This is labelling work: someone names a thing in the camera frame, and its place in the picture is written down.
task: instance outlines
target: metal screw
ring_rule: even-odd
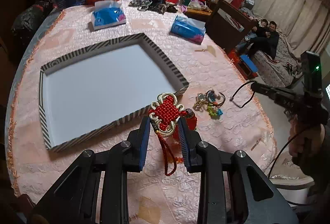
[[[125,140],[120,143],[123,148],[128,148],[131,145],[131,142]]]
[[[201,141],[198,143],[198,145],[201,147],[201,148],[207,148],[208,147],[208,142],[205,142],[205,141]]]
[[[246,153],[243,150],[237,151],[236,154],[238,157],[241,157],[241,158],[244,158],[246,156]]]
[[[90,149],[87,149],[87,150],[84,150],[84,151],[83,151],[83,154],[82,154],[82,155],[83,155],[84,157],[88,158],[88,157],[92,156],[92,154],[93,154],[93,151],[90,150]]]

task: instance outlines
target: tissue box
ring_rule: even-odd
[[[191,18],[176,16],[172,24],[171,32],[201,44],[205,36],[204,26],[204,22]]]
[[[96,2],[91,19],[94,30],[125,24],[126,16],[120,7],[120,3],[112,0]]]

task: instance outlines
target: wooden bed frame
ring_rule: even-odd
[[[238,21],[244,30],[239,32],[230,23],[228,23],[219,13],[221,9],[229,14],[233,19]],[[206,33],[209,37],[227,54],[249,33],[249,31],[256,25],[254,20],[246,17],[241,11],[237,10],[225,0],[219,0],[208,21],[205,24]]]

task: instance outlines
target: human hand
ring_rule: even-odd
[[[289,144],[289,153],[292,157],[297,157],[298,153],[304,151],[305,138],[311,140],[311,152],[310,156],[317,154],[321,148],[321,145],[325,136],[325,129],[322,124],[318,124],[311,128],[308,125],[298,122],[297,117],[295,117],[291,122],[290,136],[288,140],[293,138],[296,134],[299,134],[295,139]]]

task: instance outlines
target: white tray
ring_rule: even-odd
[[[47,149],[61,151],[138,117],[158,94],[189,83],[144,33],[94,44],[41,67],[39,112]]]

